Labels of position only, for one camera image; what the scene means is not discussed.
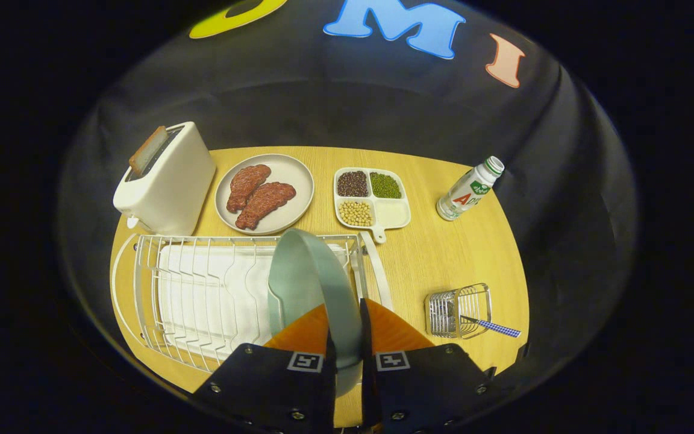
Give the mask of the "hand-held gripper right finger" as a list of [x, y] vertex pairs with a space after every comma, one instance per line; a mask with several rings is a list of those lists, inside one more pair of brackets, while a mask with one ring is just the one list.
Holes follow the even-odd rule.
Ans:
[[362, 299], [363, 418], [371, 433], [466, 433], [494, 408], [490, 377], [458, 344], [434, 344]]

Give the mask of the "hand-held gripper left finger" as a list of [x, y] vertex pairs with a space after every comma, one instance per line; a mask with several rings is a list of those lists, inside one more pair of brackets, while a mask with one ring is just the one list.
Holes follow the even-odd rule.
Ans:
[[331, 433], [336, 351], [323, 304], [266, 344], [240, 344], [193, 393], [220, 433]]

